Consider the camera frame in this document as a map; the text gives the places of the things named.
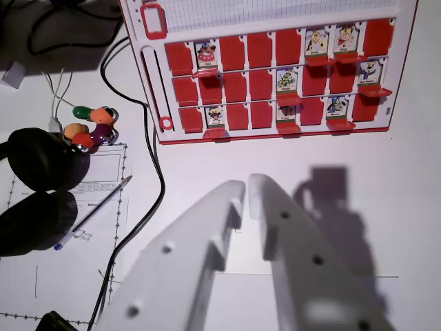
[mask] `colorful toy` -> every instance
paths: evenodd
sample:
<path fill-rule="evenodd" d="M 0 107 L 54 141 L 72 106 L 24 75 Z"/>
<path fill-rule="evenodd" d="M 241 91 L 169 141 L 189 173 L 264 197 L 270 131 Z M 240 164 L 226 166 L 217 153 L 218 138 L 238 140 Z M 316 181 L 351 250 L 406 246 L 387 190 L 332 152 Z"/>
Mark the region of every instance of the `colorful toy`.
<path fill-rule="evenodd" d="M 91 109 L 77 106 L 73 109 L 77 119 L 85 119 L 96 123 L 95 130 L 89 133 L 89 128 L 80 123 L 72 123 L 64 128 L 63 135 L 71 141 L 71 146 L 80 152 L 87 152 L 93 146 L 110 145 L 118 137 L 118 132 L 113 128 L 118 119 L 118 112 L 109 107 Z"/>

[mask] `paper sheet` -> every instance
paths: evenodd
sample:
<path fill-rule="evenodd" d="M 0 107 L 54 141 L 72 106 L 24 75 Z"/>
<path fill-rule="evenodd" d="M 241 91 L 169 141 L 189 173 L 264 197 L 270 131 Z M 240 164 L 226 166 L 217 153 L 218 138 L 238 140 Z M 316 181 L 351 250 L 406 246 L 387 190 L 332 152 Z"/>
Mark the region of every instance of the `paper sheet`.
<path fill-rule="evenodd" d="M 70 192 L 75 196 L 78 216 L 75 224 L 131 173 L 127 146 L 103 146 L 90 156 L 83 181 Z M 12 183 L 8 206 L 32 191 L 18 178 Z M 85 330 L 103 281 L 108 259 L 125 235 L 128 201 L 124 191 L 108 201 L 87 222 L 80 235 L 60 251 L 52 248 L 32 251 L 20 257 L 0 260 L 0 330 L 35 330 L 41 317 L 55 310 L 78 330 Z M 122 273 L 122 256 L 117 257 L 106 301 Z"/>
<path fill-rule="evenodd" d="M 169 32 L 394 6 L 396 0 L 159 0 Z"/>

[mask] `printed form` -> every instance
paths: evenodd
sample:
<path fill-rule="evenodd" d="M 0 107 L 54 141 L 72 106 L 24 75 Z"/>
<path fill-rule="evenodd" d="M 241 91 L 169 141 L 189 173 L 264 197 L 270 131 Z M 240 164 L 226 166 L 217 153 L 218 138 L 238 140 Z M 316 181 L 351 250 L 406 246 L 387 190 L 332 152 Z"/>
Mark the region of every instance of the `printed form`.
<path fill-rule="evenodd" d="M 73 226 L 100 203 L 122 178 L 131 175 L 127 145 L 101 146 L 90 155 L 82 182 L 70 192 L 78 215 Z M 32 191 L 14 178 L 8 207 Z M 76 329 L 86 330 L 110 255 L 125 236 L 128 200 L 120 191 L 62 250 L 33 250 L 0 259 L 0 330 L 35 330 L 44 314 L 55 310 Z M 121 279 L 123 257 L 116 258 L 106 302 Z"/>

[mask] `headphones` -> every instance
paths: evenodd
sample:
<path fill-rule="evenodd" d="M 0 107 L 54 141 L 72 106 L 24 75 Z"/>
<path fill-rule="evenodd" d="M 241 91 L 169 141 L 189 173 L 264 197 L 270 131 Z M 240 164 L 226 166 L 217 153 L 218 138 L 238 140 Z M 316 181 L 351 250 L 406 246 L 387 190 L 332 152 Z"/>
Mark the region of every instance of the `headphones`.
<path fill-rule="evenodd" d="M 0 160 L 7 158 L 15 175 L 35 191 L 0 215 L 0 257 L 47 249 L 69 230 L 77 208 L 68 189 L 74 185 L 73 170 L 81 169 L 76 161 L 84 163 L 85 170 L 88 157 L 38 128 L 16 130 L 0 143 Z"/>

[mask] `green toy piece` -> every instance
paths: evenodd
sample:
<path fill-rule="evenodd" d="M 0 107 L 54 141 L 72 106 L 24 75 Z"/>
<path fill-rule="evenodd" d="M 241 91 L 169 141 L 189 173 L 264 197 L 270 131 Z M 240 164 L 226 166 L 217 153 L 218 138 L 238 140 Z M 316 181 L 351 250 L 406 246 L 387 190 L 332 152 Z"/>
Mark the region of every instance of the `green toy piece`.
<path fill-rule="evenodd" d="M 77 119 L 86 119 L 88 121 L 91 121 L 90 119 L 90 113 L 93 111 L 93 109 L 85 106 L 77 106 L 73 109 L 73 114 Z"/>

